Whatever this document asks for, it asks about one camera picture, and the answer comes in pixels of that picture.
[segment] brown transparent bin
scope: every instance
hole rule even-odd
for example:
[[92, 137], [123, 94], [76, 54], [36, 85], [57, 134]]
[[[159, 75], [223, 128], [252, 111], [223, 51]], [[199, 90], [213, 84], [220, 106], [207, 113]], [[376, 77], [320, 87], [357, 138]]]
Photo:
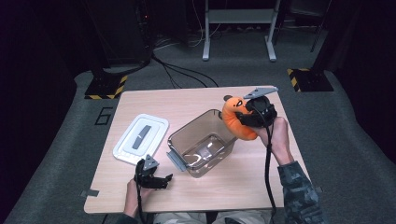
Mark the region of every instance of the brown transparent bin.
[[169, 136], [167, 155], [180, 171], [198, 178], [232, 152], [236, 139], [221, 112], [211, 109]]

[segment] wooden table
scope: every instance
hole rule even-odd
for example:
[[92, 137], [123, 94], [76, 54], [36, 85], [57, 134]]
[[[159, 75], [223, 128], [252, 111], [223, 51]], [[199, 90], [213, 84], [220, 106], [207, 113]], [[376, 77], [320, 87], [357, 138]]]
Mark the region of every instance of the wooden table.
[[[233, 152], [200, 178], [187, 171], [180, 172], [166, 156], [170, 151], [166, 140], [171, 133], [205, 113], [221, 110], [224, 95], [244, 96], [256, 86], [183, 89], [161, 91], [126, 91], [120, 98], [108, 137], [94, 175], [91, 189], [96, 197], [88, 196], [84, 210], [89, 214], [120, 213], [123, 211], [126, 186], [134, 177], [135, 166], [114, 158], [112, 151], [122, 134], [139, 114], [167, 119], [169, 129], [154, 159], [160, 164], [155, 176], [173, 174], [167, 189], [156, 190], [143, 209], [146, 212], [209, 211], [271, 208], [264, 182], [266, 149], [258, 138], [237, 140]], [[277, 92], [267, 95], [280, 117], [287, 118]], [[305, 169], [303, 158], [289, 128], [290, 150]], [[282, 187], [274, 156], [270, 165], [270, 182], [277, 207], [283, 207]]]

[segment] leg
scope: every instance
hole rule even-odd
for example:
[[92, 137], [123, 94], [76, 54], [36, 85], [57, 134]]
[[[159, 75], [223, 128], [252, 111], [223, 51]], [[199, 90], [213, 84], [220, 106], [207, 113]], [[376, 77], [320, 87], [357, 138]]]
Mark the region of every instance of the leg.
[[232, 218], [241, 224], [269, 224], [271, 219], [271, 210], [219, 212], [218, 217], [213, 224], [226, 224], [226, 218]]
[[154, 224], [206, 224], [205, 213], [159, 213]]
[[318, 194], [300, 164], [294, 161], [277, 169], [283, 186], [285, 223], [328, 223], [320, 208]]

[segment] pants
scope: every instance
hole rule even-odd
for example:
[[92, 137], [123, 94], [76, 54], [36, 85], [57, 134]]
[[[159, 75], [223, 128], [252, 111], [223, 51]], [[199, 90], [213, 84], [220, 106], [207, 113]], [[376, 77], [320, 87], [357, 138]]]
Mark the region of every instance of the pants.
[[[246, 210], [219, 212], [213, 224], [232, 224], [226, 219], [232, 218], [240, 224], [269, 224], [270, 210]], [[154, 224], [206, 224], [205, 213], [160, 213], [156, 214]]]

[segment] gray carpet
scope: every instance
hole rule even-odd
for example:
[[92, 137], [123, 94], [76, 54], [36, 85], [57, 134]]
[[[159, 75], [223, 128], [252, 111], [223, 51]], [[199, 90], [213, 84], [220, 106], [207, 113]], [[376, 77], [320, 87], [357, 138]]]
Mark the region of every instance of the gray carpet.
[[[195, 48], [176, 44], [154, 52], [166, 63], [212, 77], [221, 87], [279, 87], [312, 182], [323, 188], [322, 207], [330, 222], [396, 223], [396, 166], [357, 124], [336, 77], [326, 72], [334, 87], [331, 92], [295, 92], [291, 86], [287, 69], [312, 66], [324, 36], [316, 51], [310, 53], [313, 34], [283, 30], [276, 45], [276, 63], [269, 62], [264, 33], [260, 32], [214, 38], [209, 62], [201, 60], [203, 42]], [[183, 88], [203, 87], [192, 78], [172, 76]], [[197, 77], [214, 87], [209, 79]], [[80, 193], [90, 188], [119, 100], [84, 100], [91, 80], [89, 72], [76, 77], [77, 94], [64, 124], [6, 223], [102, 223], [105, 215], [84, 213], [85, 198]], [[124, 87], [125, 91], [159, 89], [173, 86], [156, 62], [129, 75]], [[106, 112], [111, 115], [110, 122], [95, 125], [103, 107], [109, 107]], [[280, 209], [276, 223], [283, 223], [282, 216]], [[117, 217], [109, 215], [106, 223], [114, 223]]]

